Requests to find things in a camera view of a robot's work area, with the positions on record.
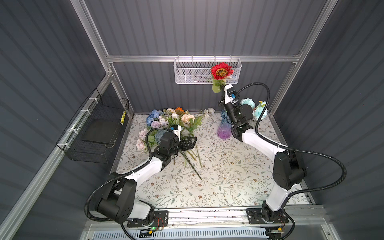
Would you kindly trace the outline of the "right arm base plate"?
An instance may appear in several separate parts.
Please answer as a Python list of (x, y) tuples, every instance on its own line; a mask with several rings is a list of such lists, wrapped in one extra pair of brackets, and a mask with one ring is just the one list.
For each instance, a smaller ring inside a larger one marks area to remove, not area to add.
[(290, 220), (283, 210), (272, 211), (268, 207), (246, 209), (250, 224), (283, 224)]

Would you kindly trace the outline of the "red sunflower stem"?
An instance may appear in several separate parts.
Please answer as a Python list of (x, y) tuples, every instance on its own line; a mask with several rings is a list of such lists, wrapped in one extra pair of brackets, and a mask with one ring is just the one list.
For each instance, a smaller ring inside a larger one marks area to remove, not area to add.
[(234, 70), (226, 63), (219, 63), (211, 68), (212, 90), (214, 93), (219, 93), (225, 87), (227, 79), (232, 76)]

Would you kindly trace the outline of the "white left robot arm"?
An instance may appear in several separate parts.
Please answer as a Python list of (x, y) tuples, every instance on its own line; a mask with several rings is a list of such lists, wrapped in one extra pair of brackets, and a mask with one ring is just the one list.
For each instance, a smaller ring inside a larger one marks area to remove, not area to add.
[(86, 200), (85, 215), (95, 222), (126, 221), (149, 225), (155, 218), (155, 207), (136, 200), (137, 188), (153, 175), (164, 170), (173, 156), (192, 150), (196, 137), (179, 137), (163, 128), (160, 145), (149, 151), (149, 158), (133, 170), (117, 174), (98, 187)]

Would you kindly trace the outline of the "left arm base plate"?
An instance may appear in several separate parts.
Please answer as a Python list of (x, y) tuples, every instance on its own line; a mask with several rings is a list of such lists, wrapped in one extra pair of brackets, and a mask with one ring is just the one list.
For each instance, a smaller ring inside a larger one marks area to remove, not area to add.
[(128, 228), (151, 228), (151, 227), (167, 227), (168, 226), (168, 220), (169, 220), (169, 211), (150, 211), (149, 215), (146, 219), (140, 220), (140, 219), (128, 219), (126, 226)]

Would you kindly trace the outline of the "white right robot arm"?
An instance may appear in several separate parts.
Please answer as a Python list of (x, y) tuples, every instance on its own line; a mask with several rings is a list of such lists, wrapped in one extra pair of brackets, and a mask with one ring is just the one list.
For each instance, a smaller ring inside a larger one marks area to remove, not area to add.
[(258, 127), (248, 124), (253, 116), (251, 106), (229, 102), (224, 104), (224, 108), (232, 125), (233, 137), (261, 151), (274, 161), (272, 172), (274, 185), (260, 212), (266, 223), (273, 223), (284, 214), (283, 209), (290, 199), (289, 194), (295, 191), (295, 187), (307, 174), (303, 158), (295, 151), (285, 150), (279, 143), (264, 140), (257, 132)]

